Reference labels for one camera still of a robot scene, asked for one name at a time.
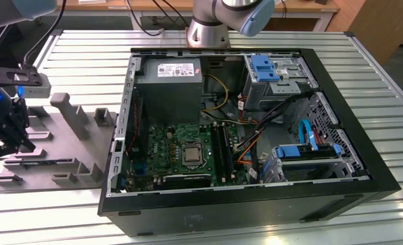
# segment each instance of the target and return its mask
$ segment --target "expansion slot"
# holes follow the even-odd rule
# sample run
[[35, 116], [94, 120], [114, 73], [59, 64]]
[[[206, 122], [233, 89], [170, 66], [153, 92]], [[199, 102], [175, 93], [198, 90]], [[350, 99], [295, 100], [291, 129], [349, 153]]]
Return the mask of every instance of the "expansion slot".
[[223, 125], [211, 125], [210, 130], [217, 180], [218, 182], [231, 181], [234, 179], [234, 162], [226, 127]]

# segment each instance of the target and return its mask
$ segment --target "sticker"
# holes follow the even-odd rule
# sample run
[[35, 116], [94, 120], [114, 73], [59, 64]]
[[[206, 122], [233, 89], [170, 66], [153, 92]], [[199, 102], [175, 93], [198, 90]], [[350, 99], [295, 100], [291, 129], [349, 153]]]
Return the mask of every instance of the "sticker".
[[255, 179], [258, 179], [258, 172], [254, 170], [254, 168], [250, 168], [249, 174], [251, 175], [251, 177], [254, 177]]
[[269, 154], [266, 152], [263, 152], [262, 155], [261, 155], [261, 159], [263, 160], [263, 159], [267, 159], [267, 158], [269, 158]]
[[238, 109], [239, 109], [241, 111], [243, 111], [243, 106], [245, 106], [245, 102], [243, 102], [243, 101], [239, 101], [239, 102], [238, 102]]
[[107, 8], [109, 9], [129, 9], [127, 7], [123, 7], [123, 6], [110, 6]]
[[277, 70], [277, 73], [281, 73], [281, 74], [287, 74], [287, 73], [289, 73], [289, 71], [287, 71], [286, 69], [279, 69], [279, 70]]
[[337, 12], [338, 9], [322, 9], [322, 12]]
[[158, 77], [194, 77], [194, 64], [161, 64]]

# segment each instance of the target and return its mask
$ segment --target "slotted metal worktable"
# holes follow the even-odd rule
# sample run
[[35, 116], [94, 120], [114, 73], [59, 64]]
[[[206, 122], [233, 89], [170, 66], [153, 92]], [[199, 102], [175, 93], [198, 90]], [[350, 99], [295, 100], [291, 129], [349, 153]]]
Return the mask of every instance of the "slotted metal worktable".
[[[402, 191], [326, 222], [130, 238], [99, 217], [101, 190], [0, 194], [0, 243], [121, 244], [403, 244], [403, 92], [356, 38], [344, 33], [231, 32], [233, 47], [314, 48], [348, 99]], [[37, 66], [53, 92], [67, 92], [85, 111], [119, 112], [133, 47], [185, 47], [185, 32], [151, 38], [138, 31], [65, 31], [51, 36]], [[30, 106], [50, 100], [27, 100]]]

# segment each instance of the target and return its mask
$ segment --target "blue led light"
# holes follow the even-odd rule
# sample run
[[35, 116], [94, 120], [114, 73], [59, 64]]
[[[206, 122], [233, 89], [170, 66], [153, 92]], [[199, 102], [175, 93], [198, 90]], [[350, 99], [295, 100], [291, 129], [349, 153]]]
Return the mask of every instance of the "blue led light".
[[18, 96], [23, 97], [25, 94], [25, 88], [23, 86], [18, 86]]

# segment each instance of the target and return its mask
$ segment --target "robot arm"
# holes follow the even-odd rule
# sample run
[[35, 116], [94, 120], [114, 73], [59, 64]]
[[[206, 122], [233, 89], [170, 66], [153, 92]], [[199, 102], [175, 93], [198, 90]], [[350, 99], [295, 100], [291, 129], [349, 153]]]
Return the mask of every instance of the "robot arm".
[[[0, 27], [33, 20], [55, 8], [55, 0], [0, 0]], [[227, 26], [246, 36], [255, 36], [266, 26], [273, 10], [274, 0], [194, 0], [189, 44], [193, 47], [227, 47]], [[21, 97], [11, 98], [17, 94], [14, 86], [19, 87], [19, 94], [50, 96], [49, 79], [38, 74], [34, 66], [25, 64], [22, 69], [0, 67], [0, 156], [18, 152], [21, 147], [30, 151], [35, 149], [26, 132], [30, 124], [26, 101]], [[34, 89], [39, 86], [47, 88], [46, 92]]]
[[0, 0], [0, 27], [34, 20], [57, 9], [57, 0]]
[[229, 47], [227, 26], [253, 37], [267, 25], [273, 12], [274, 0], [194, 0], [190, 46]]
[[[55, 0], [0, 0], [0, 27], [9, 26], [25, 20], [51, 13], [57, 8]], [[37, 87], [50, 88], [50, 82], [45, 75], [39, 74], [37, 68], [23, 64], [22, 69], [0, 67], [0, 157], [23, 151], [34, 151], [35, 145], [27, 138], [26, 128], [29, 127], [27, 106], [23, 98], [11, 98], [17, 94], [15, 86], [21, 91], [47, 91], [50, 89], [34, 89]]]

